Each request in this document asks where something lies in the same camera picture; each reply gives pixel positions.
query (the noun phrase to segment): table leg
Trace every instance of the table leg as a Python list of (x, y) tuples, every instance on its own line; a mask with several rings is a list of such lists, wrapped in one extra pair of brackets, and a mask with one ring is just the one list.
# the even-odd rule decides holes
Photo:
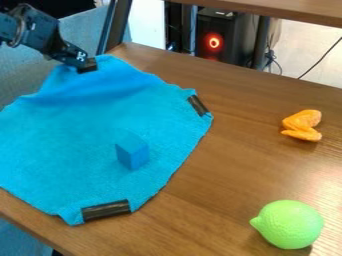
[(265, 49), (267, 47), (267, 36), (270, 28), (271, 17), (260, 16), (259, 25), (257, 31), (257, 37), (255, 40), (254, 53), (252, 59), (252, 69), (263, 70)]

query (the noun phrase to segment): green toy fruit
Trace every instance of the green toy fruit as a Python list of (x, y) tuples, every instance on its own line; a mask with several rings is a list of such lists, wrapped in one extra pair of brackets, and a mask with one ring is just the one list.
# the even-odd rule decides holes
[(267, 204), (250, 224), (271, 244), (300, 249), (312, 244), (323, 228), (322, 216), (307, 204), (280, 200)]

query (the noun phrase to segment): blue cloth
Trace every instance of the blue cloth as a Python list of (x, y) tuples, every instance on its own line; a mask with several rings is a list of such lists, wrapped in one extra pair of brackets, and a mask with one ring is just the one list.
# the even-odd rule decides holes
[[(79, 75), (56, 67), (38, 93), (0, 112), (0, 187), (69, 225), (81, 209), (128, 199), (136, 211), (165, 186), (210, 128), (187, 98), (112, 56)], [(122, 166), (115, 142), (130, 132), (148, 143), (150, 161)]]

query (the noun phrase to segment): red light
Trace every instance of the red light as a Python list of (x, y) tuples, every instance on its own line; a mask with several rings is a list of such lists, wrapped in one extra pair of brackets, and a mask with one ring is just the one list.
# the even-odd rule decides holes
[(209, 39), (209, 45), (211, 48), (216, 49), (217, 47), (219, 47), (221, 44), (220, 40), (216, 37), (210, 38)]
[(223, 46), (223, 37), (218, 33), (208, 33), (204, 37), (206, 48), (210, 52), (220, 52)]

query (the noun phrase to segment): floor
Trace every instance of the floor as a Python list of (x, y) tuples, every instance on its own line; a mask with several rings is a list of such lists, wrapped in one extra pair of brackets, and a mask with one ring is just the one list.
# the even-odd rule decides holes
[[(342, 29), (283, 20), (275, 50), (283, 75), (297, 78), (342, 36)], [(278, 73), (275, 65), (272, 72)], [(342, 42), (303, 80), (342, 88)]]

